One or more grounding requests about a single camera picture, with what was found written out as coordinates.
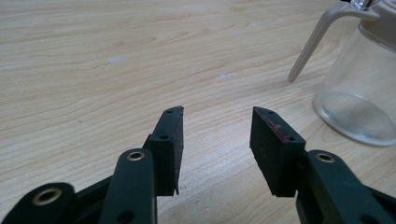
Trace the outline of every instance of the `transparent container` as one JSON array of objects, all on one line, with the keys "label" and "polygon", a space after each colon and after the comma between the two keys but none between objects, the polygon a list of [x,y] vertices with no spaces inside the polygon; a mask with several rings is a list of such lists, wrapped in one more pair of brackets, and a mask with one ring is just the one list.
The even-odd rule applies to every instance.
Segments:
[{"label": "transparent container", "polygon": [[324,121],[350,138],[375,146],[396,144],[394,49],[356,29],[313,104]]},{"label": "transparent container", "polygon": [[320,18],[296,64],[293,82],[330,25],[361,18],[314,97],[314,108],[335,130],[365,144],[396,145],[396,0],[339,2]]}]

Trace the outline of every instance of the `table surface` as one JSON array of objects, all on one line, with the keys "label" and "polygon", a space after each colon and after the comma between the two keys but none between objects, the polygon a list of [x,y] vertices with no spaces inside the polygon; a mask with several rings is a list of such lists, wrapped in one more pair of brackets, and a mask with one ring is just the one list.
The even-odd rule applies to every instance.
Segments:
[{"label": "table surface", "polygon": [[342,157],[365,185],[396,197],[396,147],[327,126],[311,102],[358,20],[336,21],[287,82],[325,0],[0,2],[0,218],[44,183],[76,191],[112,175],[161,113],[183,105],[180,194],[160,223],[299,223],[273,197],[249,149],[253,106]]}]

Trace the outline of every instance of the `screw hole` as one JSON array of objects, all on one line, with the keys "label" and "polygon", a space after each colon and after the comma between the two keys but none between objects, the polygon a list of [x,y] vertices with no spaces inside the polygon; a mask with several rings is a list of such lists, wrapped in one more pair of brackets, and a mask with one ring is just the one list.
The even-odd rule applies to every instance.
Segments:
[{"label": "screw hole", "polygon": [[169,136],[168,136],[168,135],[161,135],[161,136],[160,136],[160,139],[162,139],[162,140],[167,140],[167,139],[169,139]]},{"label": "screw hole", "polygon": [[33,198],[32,203],[36,206],[42,206],[49,203],[55,202],[59,197],[61,197],[62,191],[60,189],[51,188],[44,189],[43,191],[37,193]]},{"label": "screw hole", "polygon": [[335,158],[331,155],[328,154],[324,154],[324,153],[318,153],[316,155],[317,159],[320,161],[324,161],[324,162],[335,162]]},{"label": "screw hole", "polygon": [[131,223],[134,220],[134,212],[130,210],[123,211],[117,217],[117,222],[121,224]]},{"label": "screw hole", "polygon": [[130,161],[140,161],[145,157],[145,154],[143,152],[132,152],[128,154],[127,158]]},{"label": "screw hole", "polygon": [[375,217],[369,215],[359,216],[359,220],[364,224],[379,224],[379,221]]}]

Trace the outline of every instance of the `glass jug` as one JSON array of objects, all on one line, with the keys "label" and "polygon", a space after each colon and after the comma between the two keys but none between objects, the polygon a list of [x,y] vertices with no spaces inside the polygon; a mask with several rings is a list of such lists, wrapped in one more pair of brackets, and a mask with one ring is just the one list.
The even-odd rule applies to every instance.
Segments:
[{"label": "glass jug", "polygon": [[333,21],[361,22],[314,97],[323,120],[344,135],[374,146],[396,144],[396,0],[339,2],[321,17],[290,71],[293,82]]}]

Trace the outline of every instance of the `wood grain surface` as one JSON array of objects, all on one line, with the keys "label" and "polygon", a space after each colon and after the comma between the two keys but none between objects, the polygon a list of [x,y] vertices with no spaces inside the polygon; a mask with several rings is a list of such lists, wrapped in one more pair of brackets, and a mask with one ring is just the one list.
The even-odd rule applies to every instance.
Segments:
[{"label": "wood grain surface", "polygon": [[396,147],[349,140],[311,106],[358,20],[337,21],[287,82],[334,2],[0,1],[0,218],[44,183],[79,191],[108,177],[176,105],[180,194],[158,199],[159,223],[299,223],[295,199],[271,195],[249,149],[254,105],[396,197]]}]

